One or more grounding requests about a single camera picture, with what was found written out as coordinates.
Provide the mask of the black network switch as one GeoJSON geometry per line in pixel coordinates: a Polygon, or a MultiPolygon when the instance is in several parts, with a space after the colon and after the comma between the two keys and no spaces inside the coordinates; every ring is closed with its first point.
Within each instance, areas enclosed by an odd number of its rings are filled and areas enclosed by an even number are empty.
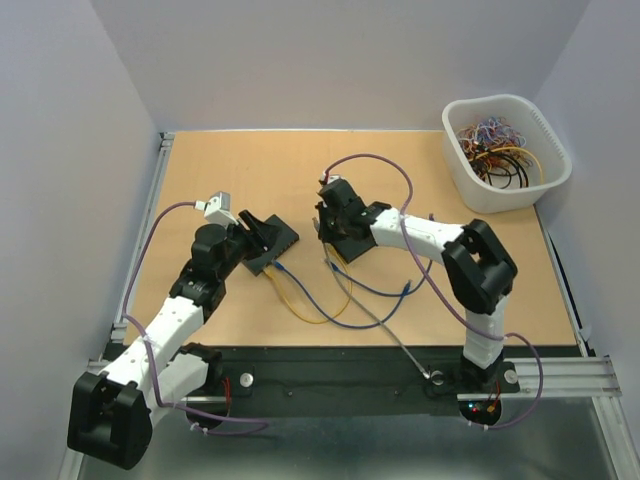
{"type": "Polygon", "coordinates": [[[258,276],[268,266],[272,265],[300,239],[299,234],[276,214],[268,217],[265,220],[265,223],[272,227],[276,227],[278,232],[275,244],[270,250],[264,252],[257,258],[243,261],[245,268],[254,276],[258,276]]]}
{"type": "Polygon", "coordinates": [[[364,240],[345,238],[331,241],[330,245],[347,264],[350,264],[369,250],[376,247],[376,243],[372,238],[364,240]]]}

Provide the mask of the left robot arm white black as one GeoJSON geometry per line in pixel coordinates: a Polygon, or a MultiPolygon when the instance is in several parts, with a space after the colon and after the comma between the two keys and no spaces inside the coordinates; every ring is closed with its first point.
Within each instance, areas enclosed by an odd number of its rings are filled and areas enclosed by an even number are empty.
{"type": "Polygon", "coordinates": [[[76,381],[68,448],[129,470],[144,456],[165,410],[182,408],[194,390],[210,394],[221,386],[214,353],[182,345],[220,305],[233,270],[272,250],[279,233],[247,210],[227,224],[210,221],[196,230],[191,257],[155,318],[117,359],[76,381]]]}

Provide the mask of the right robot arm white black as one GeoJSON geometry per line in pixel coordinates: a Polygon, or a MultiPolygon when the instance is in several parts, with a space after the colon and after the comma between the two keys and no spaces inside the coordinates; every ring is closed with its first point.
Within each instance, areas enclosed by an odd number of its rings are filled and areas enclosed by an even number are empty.
{"type": "Polygon", "coordinates": [[[505,309],[517,275],[514,260],[491,227],[479,219],[466,225],[439,223],[383,202],[366,205],[339,176],[323,180],[318,195],[319,239],[354,247],[348,261],[374,247],[390,247],[444,267],[464,308],[461,381],[472,390],[491,384],[503,360],[505,309]]]}

